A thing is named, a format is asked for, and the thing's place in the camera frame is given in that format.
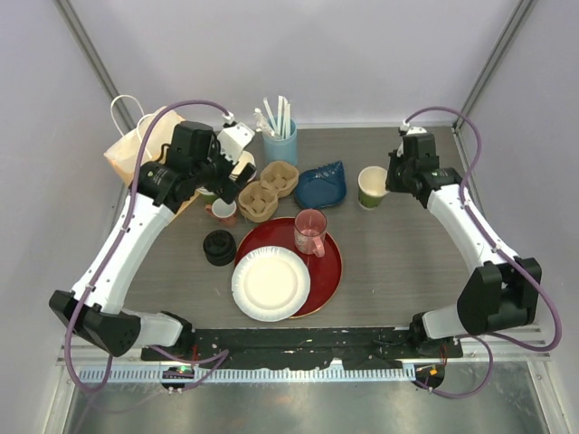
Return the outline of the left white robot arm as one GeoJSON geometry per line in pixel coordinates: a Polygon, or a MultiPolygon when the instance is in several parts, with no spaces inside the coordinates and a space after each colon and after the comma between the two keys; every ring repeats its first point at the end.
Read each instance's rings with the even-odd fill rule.
{"type": "Polygon", "coordinates": [[[160,157],[140,167],[133,182],[137,190],[125,201],[96,259],[71,290],[52,294],[49,307],[68,332],[114,357],[134,346],[149,345],[161,346],[175,361],[192,352],[189,322],[168,312],[127,311],[125,298],[157,236],[198,189],[204,188],[226,203],[236,199],[255,166],[243,165],[235,179],[230,174],[253,137],[243,123],[220,132],[193,121],[175,126],[160,157]]]}

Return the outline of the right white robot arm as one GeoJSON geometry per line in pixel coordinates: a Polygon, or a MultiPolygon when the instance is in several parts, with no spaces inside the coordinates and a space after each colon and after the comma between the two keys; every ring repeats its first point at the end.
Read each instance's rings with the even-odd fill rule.
{"type": "Polygon", "coordinates": [[[533,323],[538,293],[520,272],[525,270],[540,280],[541,267],[535,259],[523,259],[501,244],[468,192],[461,189],[458,172],[441,167],[433,134],[411,128],[389,157],[387,191],[410,194],[434,216],[451,236],[470,273],[454,304],[413,316],[408,335],[412,352],[427,357],[447,338],[533,323]]]}

